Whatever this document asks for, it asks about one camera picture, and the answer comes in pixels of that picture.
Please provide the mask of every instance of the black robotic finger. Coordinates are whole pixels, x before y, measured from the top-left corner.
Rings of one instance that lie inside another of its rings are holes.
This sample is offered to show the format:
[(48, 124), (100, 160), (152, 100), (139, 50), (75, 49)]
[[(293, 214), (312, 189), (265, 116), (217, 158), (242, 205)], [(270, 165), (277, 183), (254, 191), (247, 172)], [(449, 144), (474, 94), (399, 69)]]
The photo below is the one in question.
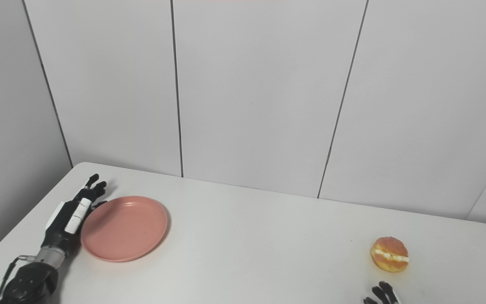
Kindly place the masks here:
[(378, 283), (378, 285), (386, 293), (386, 295), (389, 297), (389, 301), (392, 304), (399, 302), (399, 300), (397, 299), (397, 296), (395, 295), (395, 292), (393, 292), (393, 287), (391, 287), (391, 285), (388, 282), (380, 281), (380, 283)]
[(373, 287), (373, 293), (382, 301), (383, 304), (391, 304), (386, 296), (386, 293), (378, 286)]
[(93, 174), (90, 178), (89, 181), (85, 184), (87, 188), (91, 188), (91, 186), (100, 179), (100, 176), (98, 173)]
[(366, 298), (363, 299), (363, 304), (378, 304), (378, 302), (374, 301), (373, 299), (367, 296)]

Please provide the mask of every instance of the table surface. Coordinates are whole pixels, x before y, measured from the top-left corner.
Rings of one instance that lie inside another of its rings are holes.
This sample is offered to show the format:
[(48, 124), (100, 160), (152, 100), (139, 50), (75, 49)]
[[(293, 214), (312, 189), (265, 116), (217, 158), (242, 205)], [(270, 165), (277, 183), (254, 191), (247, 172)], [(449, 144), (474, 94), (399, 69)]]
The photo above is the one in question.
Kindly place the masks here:
[[(347, 304), (390, 282), (405, 304), (486, 303), (486, 224), (81, 163), (0, 243), (0, 282), (19, 254), (36, 254), (61, 201), (93, 173), (106, 198), (142, 195), (170, 217), (166, 238), (135, 261), (79, 250), (60, 269), (57, 304)], [(405, 243), (399, 274), (378, 269), (381, 236)]]

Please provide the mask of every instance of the bun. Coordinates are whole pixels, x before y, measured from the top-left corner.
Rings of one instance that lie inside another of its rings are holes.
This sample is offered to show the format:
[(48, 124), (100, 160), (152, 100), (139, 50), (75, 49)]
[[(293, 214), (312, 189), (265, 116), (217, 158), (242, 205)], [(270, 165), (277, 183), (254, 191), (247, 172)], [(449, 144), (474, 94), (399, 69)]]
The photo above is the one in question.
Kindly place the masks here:
[(392, 236), (377, 239), (370, 249), (370, 256), (378, 268), (388, 272), (401, 272), (410, 261), (405, 245)]

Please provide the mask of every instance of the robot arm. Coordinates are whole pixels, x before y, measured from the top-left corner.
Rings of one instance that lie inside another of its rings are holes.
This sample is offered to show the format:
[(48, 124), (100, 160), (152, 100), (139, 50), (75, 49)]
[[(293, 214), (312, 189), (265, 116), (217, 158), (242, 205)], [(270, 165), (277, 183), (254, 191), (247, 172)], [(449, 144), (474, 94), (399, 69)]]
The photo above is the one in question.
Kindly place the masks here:
[[(36, 256), (22, 255), (9, 265), (0, 288), (0, 304), (50, 303), (50, 297), (57, 286), (57, 270), (65, 258), (79, 247), (81, 224), (93, 210), (93, 202), (105, 193), (105, 181), (91, 188), (98, 179), (98, 174), (90, 177), (73, 200), (65, 202), (56, 210)], [(20, 267), (15, 277), (3, 288), (19, 260), (30, 263)]]

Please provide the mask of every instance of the black cable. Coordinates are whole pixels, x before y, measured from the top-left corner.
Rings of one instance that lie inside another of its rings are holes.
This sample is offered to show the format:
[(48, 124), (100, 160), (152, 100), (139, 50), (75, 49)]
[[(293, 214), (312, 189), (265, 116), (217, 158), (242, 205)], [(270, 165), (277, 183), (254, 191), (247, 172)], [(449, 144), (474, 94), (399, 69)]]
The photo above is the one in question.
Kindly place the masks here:
[(5, 275), (3, 276), (3, 281), (1, 282), (0, 286), (0, 297), (1, 294), (3, 293), (3, 289), (5, 288), (6, 281), (8, 280), (8, 277), (10, 277), (10, 274), (12, 273), (12, 270), (16, 267), (16, 263), (20, 260), (20, 257), (17, 257), (12, 261), (11, 264), (8, 264), (7, 271), (5, 272)]

